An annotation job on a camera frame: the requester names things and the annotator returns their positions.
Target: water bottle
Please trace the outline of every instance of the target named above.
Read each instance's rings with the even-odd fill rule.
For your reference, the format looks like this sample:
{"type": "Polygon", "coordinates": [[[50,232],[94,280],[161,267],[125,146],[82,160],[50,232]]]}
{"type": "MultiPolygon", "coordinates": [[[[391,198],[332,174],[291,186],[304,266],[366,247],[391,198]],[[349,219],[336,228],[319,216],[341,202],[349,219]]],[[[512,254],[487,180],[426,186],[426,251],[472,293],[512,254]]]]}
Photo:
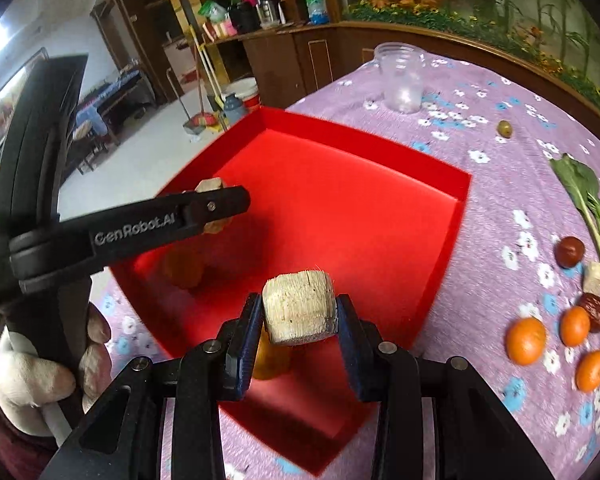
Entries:
{"type": "Polygon", "coordinates": [[[306,6],[309,10],[309,21],[314,25],[329,23],[326,0],[306,0],[306,6]]]}

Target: framed painting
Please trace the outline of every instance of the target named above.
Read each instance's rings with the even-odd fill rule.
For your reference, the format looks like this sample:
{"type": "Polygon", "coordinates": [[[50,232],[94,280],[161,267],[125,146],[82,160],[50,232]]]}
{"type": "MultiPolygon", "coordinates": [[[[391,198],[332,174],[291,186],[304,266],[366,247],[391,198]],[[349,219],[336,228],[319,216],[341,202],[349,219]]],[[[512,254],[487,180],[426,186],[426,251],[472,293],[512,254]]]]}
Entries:
{"type": "Polygon", "coordinates": [[[7,136],[9,126],[11,124],[11,118],[13,117],[13,111],[18,104],[18,99],[24,88],[24,83],[27,81],[31,69],[40,59],[47,59],[48,54],[46,49],[43,47],[31,56],[27,61],[18,69],[18,71],[11,76],[7,83],[0,89],[0,148],[4,142],[4,138],[7,136]]]}

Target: orange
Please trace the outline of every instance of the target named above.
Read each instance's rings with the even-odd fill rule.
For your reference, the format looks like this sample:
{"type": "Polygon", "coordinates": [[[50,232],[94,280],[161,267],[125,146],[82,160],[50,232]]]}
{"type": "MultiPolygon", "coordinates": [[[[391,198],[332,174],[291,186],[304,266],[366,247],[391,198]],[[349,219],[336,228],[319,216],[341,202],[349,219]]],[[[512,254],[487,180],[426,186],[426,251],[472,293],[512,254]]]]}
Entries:
{"type": "Polygon", "coordinates": [[[171,285],[194,288],[202,280],[205,264],[200,254],[189,244],[168,249],[162,258],[162,273],[171,285]]]}
{"type": "Polygon", "coordinates": [[[600,350],[582,358],[576,369],[576,386],[586,394],[600,386],[600,350]]]}
{"type": "Polygon", "coordinates": [[[591,321],[589,314],[581,306],[567,310],[560,321],[560,339],[565,346],[578,346],[589,334],[591,321]]]}
{"type": "Polygon", "coordinates": [[[535,317],[517,321],[507,332],[507,355],[515,364],[522,366],[535,362],[544,350],[546,330],[535,317]]]}
{"type": "Polygon", "coordinates": [[[272,345],[269,334],[262,329],[253,365],[253,378],[273,379],[289,370],[291,367],[291,346],[272,345]]]}

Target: wooden shelf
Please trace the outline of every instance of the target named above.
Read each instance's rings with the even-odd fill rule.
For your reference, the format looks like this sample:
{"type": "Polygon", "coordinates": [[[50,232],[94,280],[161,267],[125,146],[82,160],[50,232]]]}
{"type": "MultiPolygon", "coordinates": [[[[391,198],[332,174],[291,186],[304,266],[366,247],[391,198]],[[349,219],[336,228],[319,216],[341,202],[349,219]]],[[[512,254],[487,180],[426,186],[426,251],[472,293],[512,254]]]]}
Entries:
{"type": "Polygon", "coordinates": [[[332,23],[325,25],[305,25],[304,23],[287,23],[276,28],[268,28],[256,30],[255,32],[248,32],[247,34],[238,34],[237,36],[231,36],[230,38],[221,38],[215,40],[213,43],[205,43],[206,46],[217,45],[221,43],[229,43],[230,41],[245,41],[255,40],[257,38],[266,38],[267,36],[278,36],[280,34],[295,34],[296,32],[307,32],[309,30],[319,30],[321,28],[333,27],[332,23]]]}

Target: blue blanket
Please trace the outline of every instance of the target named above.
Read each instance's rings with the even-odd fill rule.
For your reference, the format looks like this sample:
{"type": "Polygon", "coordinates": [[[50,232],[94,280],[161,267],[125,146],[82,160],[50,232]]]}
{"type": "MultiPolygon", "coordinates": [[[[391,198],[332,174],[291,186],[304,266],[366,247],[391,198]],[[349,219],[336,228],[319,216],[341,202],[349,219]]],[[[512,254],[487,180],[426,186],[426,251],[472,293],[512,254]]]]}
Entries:
{"type": "Polygon", "coordinates": [[[98,107],[139,73],[139,70],[132,70],[107,86],[95,99],[91,100],[86,106],[78,111],[75,116],[75,127],[77,128],[84,121],[89,120],[91,121],[91,127],[95,133],[100,136],[107,135],[109,130],[107,129],[107,125],[102,119],[102,116],[98,113],[98,107]]]}

